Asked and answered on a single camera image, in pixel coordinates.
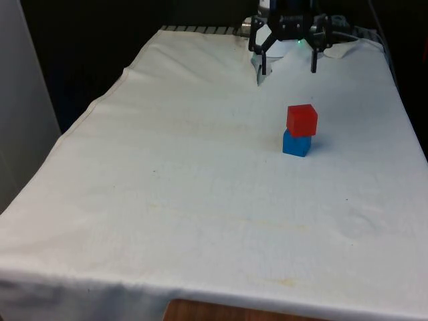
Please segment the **dark background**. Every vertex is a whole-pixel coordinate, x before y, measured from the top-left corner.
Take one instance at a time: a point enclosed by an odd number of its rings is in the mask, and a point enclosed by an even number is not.
[[[399,92],[428,157],[426,0],[372,0],[395,65]],[[258,0],[21,0],[62,131],[103,95],[162,25],[237,25]],[[375,28],[365,0],[320,0],[323,12]]]

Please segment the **black cable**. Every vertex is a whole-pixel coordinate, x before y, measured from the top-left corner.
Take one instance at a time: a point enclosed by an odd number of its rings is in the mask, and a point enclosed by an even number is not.
[[[393,63],[393,57],[391,56],[391,52],[389,51],[389,46],[388,46],[387,38],[385,37],[385,34],[383,32],[383,28],[382,28],[381,22],[379,21],[379,18],[378,18],[377,14],[376,14],[375,7],[373,7],[372,0],[367,0],[367,2],[368,2],[368,6],[370,7],[370,10],[372,11],[372,15],[373,15],[374,21],[377,24],[377,29],[379,30],[379,33],[381,34],[381,37],[383,38],[384,50],[385,50],[385,53],[387,54],[387,56],[389,57],[389,69],[391,70],[391,73],[393,75],[395,86],[398,89],[398,83],[397,83],[397,77],[395,75],[395,68],[394,68],[394,63]]]

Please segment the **robotic arm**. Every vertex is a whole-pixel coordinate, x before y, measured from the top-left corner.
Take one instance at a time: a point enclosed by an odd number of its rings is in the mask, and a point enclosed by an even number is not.
[[[248,49],[261,56],[261,72],[266,75],[266,52],[283,40],[305,39],[312,48],[311,72],[316,72],[318,53],[332,46],[332,20],[327,15],[315,15],[313,0],[259,0],[257,15],[251,17]],[[257,31],[265,24],[271,30],[258,45]]]

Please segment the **cube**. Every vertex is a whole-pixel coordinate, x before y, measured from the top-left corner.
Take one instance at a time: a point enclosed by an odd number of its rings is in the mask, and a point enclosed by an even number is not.
[[[287,129],[282,140],[282,152],[294,156],[305,157],[310,149],[311,140],[311,136],[294,138]]]
[[[312,105],[289,106],[287,113],[287,129],[296,137],[314,136],[318,114]]]

